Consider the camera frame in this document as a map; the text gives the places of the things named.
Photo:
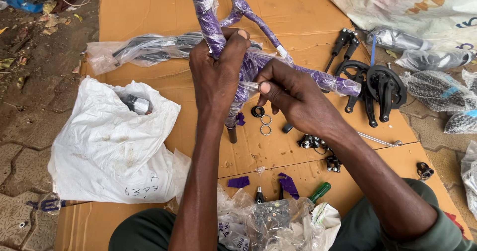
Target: purple bicycle frame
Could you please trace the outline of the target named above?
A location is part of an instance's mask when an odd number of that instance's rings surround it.
[[[278,53],[282,57],[281,61],[287,63],[298,71],[310,74],[320,88],[334,91],[341,95],[351,96],[358,96],[361,92],[361,84],[352,80],[335,77],[321,71],[307,69],[295,65],[290,54],[285,50],[285,48],[283,48],[276,35],[273,34],[267,24],[260,17],[253,13],[245,0],[232,0],[232,10],[229,16],[223,19],[220,23],[218,22],[216,16],[216,0],[193,1],[196,10],[196,16],[200,24],[200,29],[204,39],[210,47],[210,52],[214,59],[218,59],[227,42],[220,27],[228,27],[240,21],[242,16],[245,16],[255,22],[263,31],[263,33],[265,33],[272,45],[277,48]],[[235,134],[237,113],[240,111],[240,109],[242,109],[243,103],[247,102],[249,97],[257,91],[256,89],[247,87],[246,83],[252,82],[263,66],[265,66],[265,64],[272,58],[274,58],[273,55],[267,54],[265,52],[248,50],[245,54],[239,73],[239,87],[235,95],[235,100],[230,107],[229,116],[227,117],[225,123],[227,129],[229,130],[230,142],[232,143],[237,141]]]

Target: dark green pants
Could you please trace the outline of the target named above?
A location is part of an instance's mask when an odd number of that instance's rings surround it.
[[[403,178],[429,204],[437,198],[425,183]],[[167,250],[176,215],[163,209],[148,209],[128,217],[114,231],[109,251]],[[366,198],[361,199],[342,219],[338,236],[330,251],[382,251],[378,217]],[[218,244],[219,251],[227,249]]]

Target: screwdriver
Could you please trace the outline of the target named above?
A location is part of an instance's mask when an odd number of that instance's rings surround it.
[[[356,38],[354,33],[350,33],[350,38],[351,38],[350,45],[348,46],[348,49],[346,50],[346,53],[344,53],[344,60],[341,63],[340,67],[338,67],[338,69],[334,71],[335,76],[337,76],[341,72],[341,70],[343,69],[344,64],[346,63],[346,61],[348,61],[351,58],[351,55],[353,55],[356,48],[359,46],[359,41]]]
[[[325,193],[327,193],[328,190],[330,190],[330,188],[331,188],[331,184],[328,182],[325,182],[315,191],[313,195],[308,197],[308,199],[310,199],[310,201],[312,201],[312,203],[315,204],[319,198],[323,197],[323,195],[325,195]]]

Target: man's left hand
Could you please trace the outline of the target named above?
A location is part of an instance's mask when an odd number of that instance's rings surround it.
[[[224,121],[238,87],[243,57],[250,47],[250,34],[242,29],[222,28],[227,44],[215,61],[202,40],[190,53],[189,66],[194,80],[199,116],[218,117]]]

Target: hand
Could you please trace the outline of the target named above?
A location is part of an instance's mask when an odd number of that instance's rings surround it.
[[[270,100],[272,113],[281,110],[287,121],[301,132],[326,141],[336,132],[351,128],[307,73],[271,59],[255,81],[260,83],[257,104],[263,106]]]
[[[250,34],[237,28],[222,28],[227,44],[215,61],[202,40],[190,53],[190,71],[199,115],[225,121],[238,87],[243,57],[250,47]]]

